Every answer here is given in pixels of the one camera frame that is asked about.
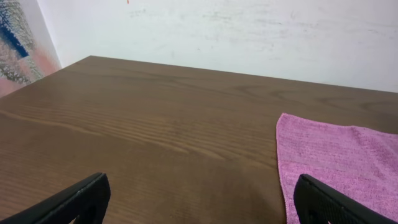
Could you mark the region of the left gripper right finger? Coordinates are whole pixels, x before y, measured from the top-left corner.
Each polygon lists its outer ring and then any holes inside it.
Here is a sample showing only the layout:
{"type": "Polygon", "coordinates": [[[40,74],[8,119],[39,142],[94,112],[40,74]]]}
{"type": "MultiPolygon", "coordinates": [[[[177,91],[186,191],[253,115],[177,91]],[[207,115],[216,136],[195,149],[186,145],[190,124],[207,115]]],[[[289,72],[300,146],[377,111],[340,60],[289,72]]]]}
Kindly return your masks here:
{"type": "Polygon", "coordinates": [[[397,224],[308,174],[298,178],[294,205],[301,224],[397,224]]]}

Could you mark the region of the pink purple microfiber cloth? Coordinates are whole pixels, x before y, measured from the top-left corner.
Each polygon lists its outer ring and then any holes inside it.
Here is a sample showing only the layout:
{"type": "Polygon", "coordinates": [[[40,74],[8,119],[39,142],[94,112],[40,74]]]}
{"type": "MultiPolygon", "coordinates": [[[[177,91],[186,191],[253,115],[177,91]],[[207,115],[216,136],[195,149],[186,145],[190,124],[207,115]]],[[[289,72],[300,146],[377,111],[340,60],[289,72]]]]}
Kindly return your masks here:
{"type": "Polygon", "coordinates": [[[308,174],[353,200],[397,220],[397,135],[282,114],[277,163],[287,223],[298,223],[294,188],[308,174]]]}

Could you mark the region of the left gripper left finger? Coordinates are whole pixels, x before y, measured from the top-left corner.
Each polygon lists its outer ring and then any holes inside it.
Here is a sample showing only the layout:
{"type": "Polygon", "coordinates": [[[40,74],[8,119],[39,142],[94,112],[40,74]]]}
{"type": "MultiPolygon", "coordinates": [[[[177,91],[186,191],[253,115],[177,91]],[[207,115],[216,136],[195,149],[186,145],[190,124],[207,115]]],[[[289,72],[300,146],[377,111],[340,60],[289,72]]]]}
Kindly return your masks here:
{"type": "Polygon", "coordinates": [[[1,224],[102,224],[111,197],[105,173],[95,173],[1,224]]]}

